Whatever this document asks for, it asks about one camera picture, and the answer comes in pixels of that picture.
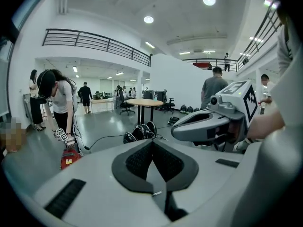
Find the black metal railing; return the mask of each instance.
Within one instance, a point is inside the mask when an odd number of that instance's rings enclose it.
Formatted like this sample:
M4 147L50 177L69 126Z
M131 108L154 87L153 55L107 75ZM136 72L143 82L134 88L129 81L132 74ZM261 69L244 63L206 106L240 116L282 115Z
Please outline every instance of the black metal railing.
M205 66L208 67L200 67L201 69L207 70L214 67L221 67L222 70L225 70L225 60L224 59L217 59L217 58L199 58L199 59L185 59L187 63L205 63ZM230 71L238 71L238 61L237 60L229 60Z
M120 55L146 66L151 66L151 55L147 55L117 40L79 30L48 28L46 29L42 46L45 45L90 48Z
M258 28L255 36L246 47L242 55L238 59L239 69L243 67L248 61L260 51L266 42L277 32L277 29L282 25L278 19L275 9L272 8L274 2L270 4L268 10L263 18L263 21Z

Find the ceiling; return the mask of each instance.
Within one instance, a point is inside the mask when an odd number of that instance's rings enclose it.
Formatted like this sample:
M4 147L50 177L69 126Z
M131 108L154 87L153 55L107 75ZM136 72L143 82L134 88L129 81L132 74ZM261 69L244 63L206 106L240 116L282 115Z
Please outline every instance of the ceiling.
M249 4L247 0L216 0L213 6L202 0L68 0L67 11L114 19L177 58L207 57L201 52L179 56L197 50L216 50L212 57L218 58L234 49ZM152 24L144 23L146 15L153 16Z
M106 61L97 61L90 59L79 59L71 57L56 57L37 59L37 62L45 69L58 69L63 75L74 78L79 75L83 78L107 79L113 77L113 80L129 81L137 79L138 70ZM74 72L73 66L77 67L78 72ZM149 78L149 73L143 72L143 77Z

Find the cable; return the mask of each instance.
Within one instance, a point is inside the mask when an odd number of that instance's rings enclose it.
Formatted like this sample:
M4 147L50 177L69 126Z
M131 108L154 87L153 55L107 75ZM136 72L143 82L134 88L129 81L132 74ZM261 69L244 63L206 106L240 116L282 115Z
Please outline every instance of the cable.
M119 137L119 136L124 136L124 134L121 134L121 135L110 135L110 136L103 136L103 137L101 137L101 138L99 138L99 139L97 139L92 145L91 145L91 147L89 148L89 147L87 147L87 146L85 146L84 148L86 149L86 150L90 150L93 146L94 146L94 144L96 144L96 142L97 141L99 141L99 140L101 140L101 139L103 139L103 138L108 138L108 137Z

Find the white t-shirt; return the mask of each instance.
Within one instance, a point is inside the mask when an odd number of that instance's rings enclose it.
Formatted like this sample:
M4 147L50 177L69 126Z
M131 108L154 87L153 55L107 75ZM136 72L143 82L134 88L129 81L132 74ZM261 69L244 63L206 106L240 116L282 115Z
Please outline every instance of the white t-shirt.
M74 112L77 111L76 90L71 92L71 86L67 81L58 82L58 90L55 96L51 97L53 102L53 111L59 114L67 112L67 102L73 101Z
M271 96L270 91L274 88L275 84L272 81L267 83L266 94L267 96ZM272 101L270 104L265 104L264 114L271 114L276 109L276 104Z
M38 97L39 90L38 90L37 84L35 84L33 82L33 80L29 80L28 85L29 85L29 90L30 90L30 97Z

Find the hand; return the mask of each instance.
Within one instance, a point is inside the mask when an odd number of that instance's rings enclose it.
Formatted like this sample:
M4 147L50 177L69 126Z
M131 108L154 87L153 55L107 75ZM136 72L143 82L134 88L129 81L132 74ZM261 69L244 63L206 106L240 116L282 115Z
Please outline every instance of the hand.
M67 134L68 139L66 140L66 148L70 149L75 147L75 138L71 134Z

